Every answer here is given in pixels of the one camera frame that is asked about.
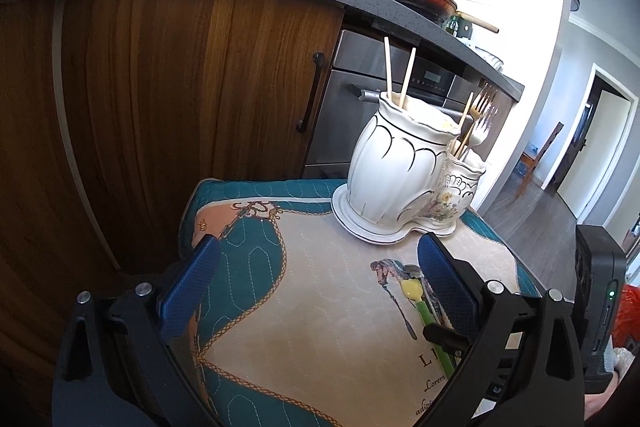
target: wooden chair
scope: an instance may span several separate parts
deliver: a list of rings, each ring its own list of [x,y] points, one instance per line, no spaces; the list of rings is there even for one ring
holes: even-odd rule
[[[526,152],[523,152],[520,155],[520,161],[524,163],[527,170],[524,173],[524,178],[522,179],[520,188],[518,188],[518,191],[516,192],[516,199],[518,199],[523,194],[525,188],[527,188],[527,184],[529,184],[529,181],[533,176],[533,171],[536,170],[536,167],[540,163],[540,160],[542,160],[543,154],[546,152],[547,149],[549,149],[549,147],[551,147],[551,144],[556,139],[556,136],[558,136],[560,131],[562,131],[562,127],[564,127],[564,123],[558,122],[558,125],[556,125],[556,128],[554,129],[554,131],[549,135],[549,138],[546,139],[545,144],[538,151],[538,154],[536,154],[535,158],[532,158]]]

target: doorway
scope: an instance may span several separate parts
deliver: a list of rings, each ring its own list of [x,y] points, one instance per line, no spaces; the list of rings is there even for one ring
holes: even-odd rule
[[[573,132],[546,181],[578,223],[586,219],[609,181],[624,149],[637,105],[638,97],[593,65]]]

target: quilted tablecloth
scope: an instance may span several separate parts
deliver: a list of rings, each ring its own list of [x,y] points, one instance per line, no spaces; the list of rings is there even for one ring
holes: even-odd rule
[[[399,284],[404,265],[418,264],[420,234],[384,247],[356,239],[331,211],[343,183],[204,180],[194,191],[180,254],[206,233],[222,248],[194,359],[228,427],[412,427],[446,383]],[[485,280],[538,295],[476,214],[442,242]]]

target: black handle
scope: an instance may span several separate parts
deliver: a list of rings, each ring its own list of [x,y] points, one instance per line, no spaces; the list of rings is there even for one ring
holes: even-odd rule
[[[322,52],[315,52],[313,58],[316,65],[316,74],[314,75],[314,83],[311,86],[311,93],[309,93],[309,101],[306,103],[305,117],[298,122],[296,130],[303,134],[309,125],[309,118],[311,118],[311,110],[314,107],[314,100],[316,99],[316,92],[318,91],[318,84],[320,84],[320,75],[322,74],[322,67],[324,67],[324,54]]]

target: red plastic bag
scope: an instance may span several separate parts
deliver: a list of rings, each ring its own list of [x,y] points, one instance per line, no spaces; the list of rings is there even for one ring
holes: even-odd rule
[[[613,347],[627,347],[640,341],[640,288],[625,284],[612,331]]]

